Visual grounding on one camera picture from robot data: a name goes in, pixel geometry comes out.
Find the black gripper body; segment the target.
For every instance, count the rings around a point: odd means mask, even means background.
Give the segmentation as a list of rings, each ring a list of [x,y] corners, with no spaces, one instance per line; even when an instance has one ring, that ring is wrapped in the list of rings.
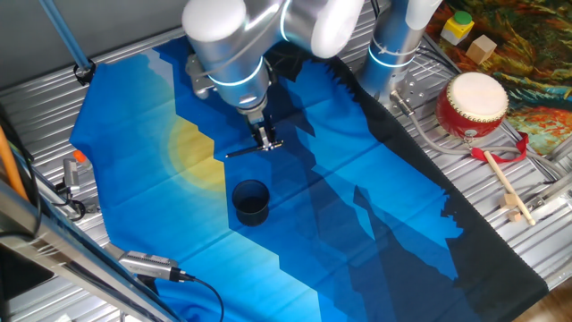
[[[252,133],[259,133],[259,128],[270,131],[272,126],[272,118],[266,112],[266,103],[260,103],[250,109],[240,109],[239,113],[244,116],[246,123]]]

